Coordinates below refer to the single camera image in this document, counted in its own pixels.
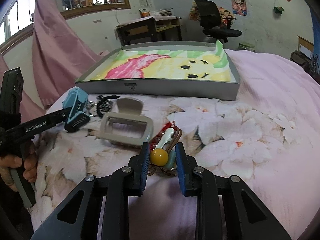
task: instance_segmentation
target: gray tray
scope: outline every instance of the gray tray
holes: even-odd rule
[[[236,100],[240,86],[240,76],[228,56],[231,73],[234,82],[210,81],[210,80],[185,80],[185,79],[104,79],[88,81],[95,76],[103,66],[110,64],[120,50],[215,50],[214,43],[196,41],[159,41],[122,46],[110,52],[99,62],[86,71],[77,81],[76,86],[88,94],[146,94],[181,97],[218,98],[221,100]]]

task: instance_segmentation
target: pink curtain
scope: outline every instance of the pink curtain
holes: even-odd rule
[[[4,61],[2,54],[0,54],[0,84],[2,84],[2,79],[4,72],[7,71],[9,68]],[[21,121],[27,122],[32,119],[35,119],[39,116],[45,114],[44,110],[39,107],[32,99],[23,92],[22,94],[22,102],[20,103],[20,113],[21,113]]]
[[[74,33],[54,0],[36,0],[33,28],[33,72],[39,97],[48,106],[101,56]]]

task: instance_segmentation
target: blue poster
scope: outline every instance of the blue poster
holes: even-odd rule
[[[311,10],[311,18],[313,24],[313,56],[311,60],[309,75],[313,77],[320,84],[320,22],[314,12]]]

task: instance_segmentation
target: yellow bead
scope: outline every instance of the yellow bead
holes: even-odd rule
[[[157,166],[165,166],[168,162],[169,155],[164,149],[154,149],[150,153],[150,162]]]

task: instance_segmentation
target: chair backrest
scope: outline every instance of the chair backrest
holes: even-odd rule
[[[200,14],[200,25],[205,29],[211,29],[221,24],[221,16],[216,4],[207,0],[195,0]]]

